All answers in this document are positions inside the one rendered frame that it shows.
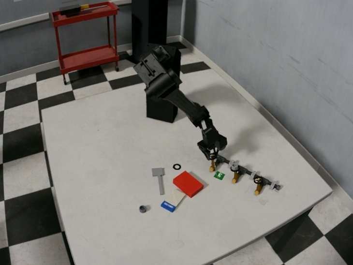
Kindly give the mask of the green tag with silver chain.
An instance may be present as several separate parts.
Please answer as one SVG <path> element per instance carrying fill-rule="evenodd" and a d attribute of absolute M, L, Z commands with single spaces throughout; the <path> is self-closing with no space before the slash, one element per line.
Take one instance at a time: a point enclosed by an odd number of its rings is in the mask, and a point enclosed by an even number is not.
<path fill-rule="evenodd" d="M 215 178 L 222 180 L 224 176 L 225 176 L 225 174 L 218 172 L 218 171 L 217 172 L 215 171 L 215 175 L 214 175 Z"/>

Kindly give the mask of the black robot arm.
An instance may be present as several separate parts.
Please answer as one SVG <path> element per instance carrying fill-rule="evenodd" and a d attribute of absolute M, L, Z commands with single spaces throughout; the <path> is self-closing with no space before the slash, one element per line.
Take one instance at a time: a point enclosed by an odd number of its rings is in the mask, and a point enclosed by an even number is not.
<path fill-rule="evenodd" d="M 133 68 L 147 86 L 144 91 L 148 97 L 155 102 L 164 99 L 173 103 L 187 115 L 196 128 L 199 126 L 206 146 L 214 144 L 218 151 L 224 150 L 227 138 L 216 130 L 207 108 L 204 105 L 200 107 L 199 103 L 191 101 L 178 89 L 181 79 L 172 69 L 166 71 L 163 67 L 171 59 L 165 49 L 155 44 L 138 59 L 140 62 Z"/>

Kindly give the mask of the dark grey short cylinder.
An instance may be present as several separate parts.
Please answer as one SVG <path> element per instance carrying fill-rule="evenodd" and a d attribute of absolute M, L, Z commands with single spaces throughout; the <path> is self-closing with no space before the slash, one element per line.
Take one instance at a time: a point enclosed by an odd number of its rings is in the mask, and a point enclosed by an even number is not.
<path fill-rule="evenodd" d="M 141 213 L 145 213 L 145 212 L 146 212 L 146 206 L 141 205 L 141 206 L 139 207 L 139 211 L 140 211 Z"/>

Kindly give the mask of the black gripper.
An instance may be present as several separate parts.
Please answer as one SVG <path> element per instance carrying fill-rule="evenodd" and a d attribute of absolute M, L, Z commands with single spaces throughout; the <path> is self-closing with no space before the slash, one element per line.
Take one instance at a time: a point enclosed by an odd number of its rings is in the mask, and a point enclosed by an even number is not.
<path fill-rule="evenodd" d="M 217 151 L 215 150 L 216 147 L 214 144 L 208 147 L 204 144 L 204 141 L 201 140 L 200 142 L 197 143 L 197 145 L 198 145 L 199 149 L 203 152 L 203 154 L 205 155 L 205 157 L 208 161 L 210 160 L 210 153 L 211 153 L 210 150 L 213 150 L 214 153 L 218 155 L 219 151 L 218 151 L 218 149 L 217 149 Z"/>

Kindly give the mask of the red block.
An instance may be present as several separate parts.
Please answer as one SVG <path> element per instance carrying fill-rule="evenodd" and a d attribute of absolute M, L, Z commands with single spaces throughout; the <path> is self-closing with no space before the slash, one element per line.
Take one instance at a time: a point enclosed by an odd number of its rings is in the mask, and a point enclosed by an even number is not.
<path fill-rule="evenodd" d="M 184 171 L 177 177 L 173 179 L 173 184 L 175 184 L 179 189 L 181 189 L 190 198 L 195 196 L 200 192 L 204 185 L 190 175 L 187 171 Z"/>

